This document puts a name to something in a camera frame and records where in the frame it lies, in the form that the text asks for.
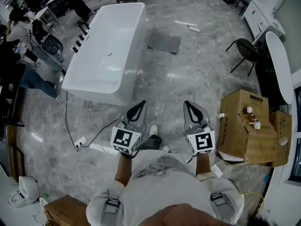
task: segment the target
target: bathtub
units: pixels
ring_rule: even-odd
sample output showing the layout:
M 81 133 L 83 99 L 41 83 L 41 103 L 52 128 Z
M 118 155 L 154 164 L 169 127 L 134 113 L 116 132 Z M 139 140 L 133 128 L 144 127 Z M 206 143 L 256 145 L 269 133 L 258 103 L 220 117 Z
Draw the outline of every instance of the bathtub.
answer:
M 101 7 L 72 57 L 62 88 L 84 100 L 129 104 L 146 30 L 143 3 Z

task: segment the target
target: white shoe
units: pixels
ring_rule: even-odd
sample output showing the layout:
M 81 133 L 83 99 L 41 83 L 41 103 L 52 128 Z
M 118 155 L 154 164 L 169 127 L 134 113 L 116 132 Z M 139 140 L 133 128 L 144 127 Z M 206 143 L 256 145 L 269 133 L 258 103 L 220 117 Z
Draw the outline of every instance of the white shoe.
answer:
M 159 129 L 157 125 L 152 125 L 150 128 L 150 136 L 152 135 L 158 135 Z
M 170 149 L 169 149 L 169 147 L 167 145 L 160 146 L 160 150 L 168 152 L 168 153 L 171 152 Z

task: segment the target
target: marble floor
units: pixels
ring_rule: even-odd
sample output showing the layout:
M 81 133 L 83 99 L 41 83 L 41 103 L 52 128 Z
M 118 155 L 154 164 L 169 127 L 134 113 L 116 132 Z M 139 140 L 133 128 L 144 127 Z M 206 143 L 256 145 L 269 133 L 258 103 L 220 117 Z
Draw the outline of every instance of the marble floor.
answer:
M 206 108 L 218 131 L 216 116 L 220 109 L 220 81 L 215 69 L 185 33 L 186 27 L 174 23 L 174 20 L 197 24 L 203 29 L 201 33 L 189 33 L 218 69 L 222 79 L 222 97 L 237 89 L 260 93 L 255 71 L 250 77 L 247 76 L 251 63 L 244 62 L 230 74 L 241 56 L 236 46 L 225 51 L 238 38 L 252 38 L 238 15 L 240 10 L 222 0 L 138 1 L 146 5 L 149 31 L 156 28 L 163 34 L 180 36 L 181 45 L 177 55 L 147 48 L 143 50 L 134 99 L 148 102 L 147 128 L 154 123 L 159 125 L 164 144 L 169 145 L 172 151 L 187 151 L 189 148 L 183 136 L 183 102 L 192 100 Z M 115 0 L 85 2 L 91 9 L 116 3 Z M 81 32 L 75 27 L 78 19 L 74 11 L 68 11 L 59 18 L 61 25 L 55 25 L 52 30 L 64 45 L 65 70 L 73 55 L 71 47 Z M 74 150 L 64 120 L 66 91 L 60 89 L 63 77 L 60 73 L 52 73 L 46 65 L 41 66 L 38 73 L 44 79 L 57 83 L 60 98 L 56 101 L 41 91 L 26 91 L 21 118 L 25 127 L 18 128 L 17 139 L 18 146 L 25 154 L 26 174 L 36 178 L 42 194 L 69 194 L 87 203 L 96 190 L 113 179 L 118 160 L 91 148 L 81 148 L 79 152 Z M 91 121 L 99 129 L 115 120 L 121 110 L 115 105 L 94 102 L 88 102 L 88 105 Z M 88 120 L 84 101 L 69 93 L 67 122 L 74 141 L 82 136 L 93 138 L 97 133 Z M 109 145 L 111 129 L 105 129 L 101 137 L 103 145 Z M 186 160 L 191 156 L 190 152 L 176 153 Z M 218 160 L 214 154 L 210 155 L 211 164 Z M 190 165 L 195 167 L 195 163 L 194 159 Z M 268 167 L 233 166 L 224 161 L 218 161 L 217 165 L 225 177 L 233 180 L 241 193 L 263 192 Z

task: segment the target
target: black hair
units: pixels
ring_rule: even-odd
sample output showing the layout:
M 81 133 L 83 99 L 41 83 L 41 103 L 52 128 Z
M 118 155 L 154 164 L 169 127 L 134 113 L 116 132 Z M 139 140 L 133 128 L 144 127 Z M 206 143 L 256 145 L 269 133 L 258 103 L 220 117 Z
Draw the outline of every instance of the black hair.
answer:
M 267 220 L 263 218 L 250 216 L 247 226 L 277 226 L 277 225 L 274 223 L 270 224 Z
M 14 8 L 10 14 L 9 14 L 9 19 L 14 21 L 15 23 L 19 21 L 29 21 L 28 17 L 24 16 L 26 14 L 26 9 L 19 9 L 19 8 Z

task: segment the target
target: black chair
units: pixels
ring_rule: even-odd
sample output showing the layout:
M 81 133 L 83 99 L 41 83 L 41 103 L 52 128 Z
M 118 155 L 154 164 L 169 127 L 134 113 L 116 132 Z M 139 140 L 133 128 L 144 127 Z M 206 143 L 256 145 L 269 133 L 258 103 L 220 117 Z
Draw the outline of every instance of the black chair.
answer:
M 236 7 L 235 8 L 237 8 L 237 6 L 239 5 L 239 3 L 242 3 L 244 6 L 241 8 L 241 11 L 240 11 L 240 13 L 239 13 L 239 15 L 242 13 L 242 11 L 244 11 L 244 9 L 246 9 L 248 6 L 249 6 L 249 4 L 250 4 L 250 2 L 248 1 L 248 0 L 239 0 L 239 2 L 236 4 Z
M 238 63 L 238 65 L 236 65 L 234 67 L 234 69 L 232 69 L 230 71 L 230 73 L 232 73 L 237 67 L 239 67 L 239 65 L 246 59 L 250 62 L 252 62 L 252 68 L 248 74 L 248 76 L 250 75 L 251 71 L 253 70 L 253 67 L 255 65 L 255 63 L 259 60 L 264 60 L 266 58 L 269 58 L 269 56 L 265 56 L 265 55 L 262 55 L 261 53 L 259 53 L 257 50 L 257 48 L 255 48 L 251 42 L 249 42 L 248 40 L 246 39 L 238 39 L 238 40 L 235 40 L 233 43 L 231 43 L 231 45 L 226 49 L 226 51 L 228 51 L 228 49 L 231 48 L 231 46 L 236 43 L 237 45 L 237 48 L 240 52 L 240 54 L 242 55 L 243 59 L 242 61 L 240 61 Z

